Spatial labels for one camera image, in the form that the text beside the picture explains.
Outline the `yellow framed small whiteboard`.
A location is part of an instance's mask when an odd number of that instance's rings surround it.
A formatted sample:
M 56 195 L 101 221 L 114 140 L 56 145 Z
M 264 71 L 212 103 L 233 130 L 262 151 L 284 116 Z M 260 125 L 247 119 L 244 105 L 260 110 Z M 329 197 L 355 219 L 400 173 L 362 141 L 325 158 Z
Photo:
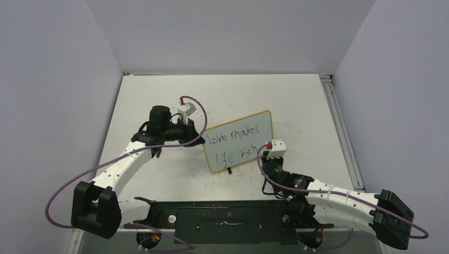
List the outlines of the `yellow framed small whiteboard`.
M 257 150 L 274 137 L 271 111 L 261 111 L 208 128 L 202 138 L 211 173 L 250 162 Z

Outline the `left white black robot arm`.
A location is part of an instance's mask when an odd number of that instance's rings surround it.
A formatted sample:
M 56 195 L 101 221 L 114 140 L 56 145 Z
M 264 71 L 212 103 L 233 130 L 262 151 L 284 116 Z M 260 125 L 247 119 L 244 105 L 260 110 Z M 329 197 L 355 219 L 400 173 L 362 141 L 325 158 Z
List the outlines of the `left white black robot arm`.
M 177 109 L 177 122 L 167 106 L 153 106 L 149 120 L 133 135 L 122 158 L 111 163 L 90 182 L 75 186 L 71 225 L 105 239 L 111 238 L 119 227 L 139 222 L 153 227 L 158 213 L 151 209 L 152 201 L 142 197 L 120 202 L 118 197 L 133 175 L 150 159 L 160 154 L 166 142 L 177 141 L 183 147 L 204 144 L 189 117 L 196 110 L 192 103 Z

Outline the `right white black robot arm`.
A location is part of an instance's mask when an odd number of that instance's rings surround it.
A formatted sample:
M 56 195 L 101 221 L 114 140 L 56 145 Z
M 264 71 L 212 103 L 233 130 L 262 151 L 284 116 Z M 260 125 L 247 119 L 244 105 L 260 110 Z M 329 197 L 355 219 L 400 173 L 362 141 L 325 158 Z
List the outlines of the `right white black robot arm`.
M 272 194 L 300 205 L 303 225 L 338 225 L 371 233 L 389 247 L 407 250 L 415 217 L 394 192 L 364 193 L 343 189 L 310 176 L 283 169 L 286 145 L 282 139 L 265 142 L 254 153 Z

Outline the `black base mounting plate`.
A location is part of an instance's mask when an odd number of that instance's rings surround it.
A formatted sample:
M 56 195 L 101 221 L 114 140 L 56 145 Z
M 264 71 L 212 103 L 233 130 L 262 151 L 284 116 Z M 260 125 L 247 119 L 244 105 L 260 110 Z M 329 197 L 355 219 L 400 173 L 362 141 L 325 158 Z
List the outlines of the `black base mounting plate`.
M 310 236 L 333 224 L 313 218 L 314 206 L 282 199 L 259 201 L 153 202 L 149 218 L 126 229 L 148 225 L 174 230 L 175 236 L 190 244 L 296 244 L 296 230 Z

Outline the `aluminium rail right side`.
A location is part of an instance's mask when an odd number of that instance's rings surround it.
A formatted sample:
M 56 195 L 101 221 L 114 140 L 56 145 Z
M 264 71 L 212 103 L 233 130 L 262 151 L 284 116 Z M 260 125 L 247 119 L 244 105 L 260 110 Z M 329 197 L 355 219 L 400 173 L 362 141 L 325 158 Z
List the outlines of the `aluminium rail right side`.
M 365 185 L 357 163 L 355 152 L 340 110 L 335 89 L 333 86 L 332 75 L 320 75 L 320 82 L 330 109 L 331 116 L 337 131 L 340 146 L 343 151 L 347 169 L 355 190 L 365 191 Z

